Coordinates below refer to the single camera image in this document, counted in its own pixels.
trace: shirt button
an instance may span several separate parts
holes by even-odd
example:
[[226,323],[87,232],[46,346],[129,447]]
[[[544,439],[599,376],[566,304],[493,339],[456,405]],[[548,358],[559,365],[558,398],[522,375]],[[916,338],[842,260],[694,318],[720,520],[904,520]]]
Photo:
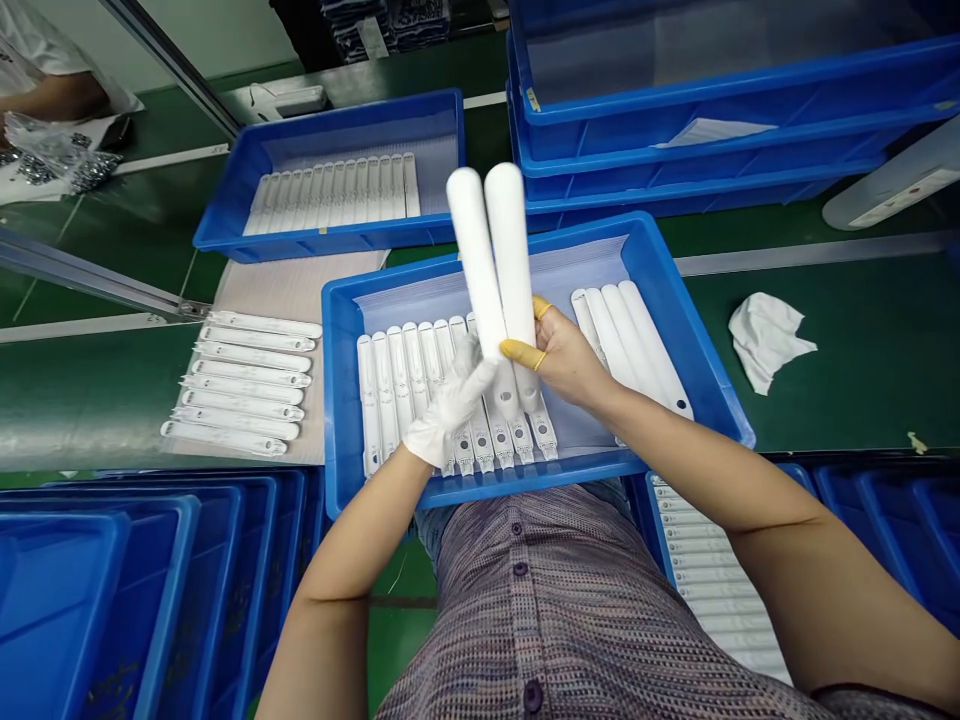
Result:
[[531,680],[523,688],[523,707],[529,713],[540,711],[543,705],[543,688],[539,680]]

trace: patterned shirt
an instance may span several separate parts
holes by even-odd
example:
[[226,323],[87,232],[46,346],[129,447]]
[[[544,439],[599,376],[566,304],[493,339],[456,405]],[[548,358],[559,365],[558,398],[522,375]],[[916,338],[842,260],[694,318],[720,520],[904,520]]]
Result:
[[433,631],[383,718],[944,717],[867,688],[817,701],[717,647],[636,528],[582,487],[450,519]]

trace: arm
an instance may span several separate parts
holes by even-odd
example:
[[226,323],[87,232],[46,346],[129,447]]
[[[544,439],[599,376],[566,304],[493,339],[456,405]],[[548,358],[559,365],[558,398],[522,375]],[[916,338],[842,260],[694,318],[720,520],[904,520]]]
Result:
[[720,525],[770,614],[805,692],[863,683],[960,710],[960,641],[891,578],[846,526],[775,466],[613,380],[579,329],[534,299],[533,367],[581,405],[677,493]]

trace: finger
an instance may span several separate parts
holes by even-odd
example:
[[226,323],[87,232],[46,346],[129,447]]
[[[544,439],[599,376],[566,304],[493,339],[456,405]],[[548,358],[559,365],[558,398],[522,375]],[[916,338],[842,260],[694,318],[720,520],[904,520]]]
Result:
[[510,339],[500,343],[500,352],[515,363],[530,368],[534,372],[540,369],[540,363],[547,356],[543,350],[538,350],[525,342]]

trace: white label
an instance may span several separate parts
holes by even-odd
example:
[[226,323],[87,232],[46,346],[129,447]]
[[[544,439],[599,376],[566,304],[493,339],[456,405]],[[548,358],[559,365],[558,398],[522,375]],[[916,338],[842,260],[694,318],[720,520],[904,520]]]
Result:
[[899,192],[889,200],[877,205],[872,210],[868,210],[855,220],[850,221],[850,227],[872,227],[881,220],[885,220],[891,215],[896,215],[904,208],[923,200],[929,195],[945,188],[953,182],[960,180],[960,171],[957,170],[934,170],[926,177],[921,178],[903,192]]

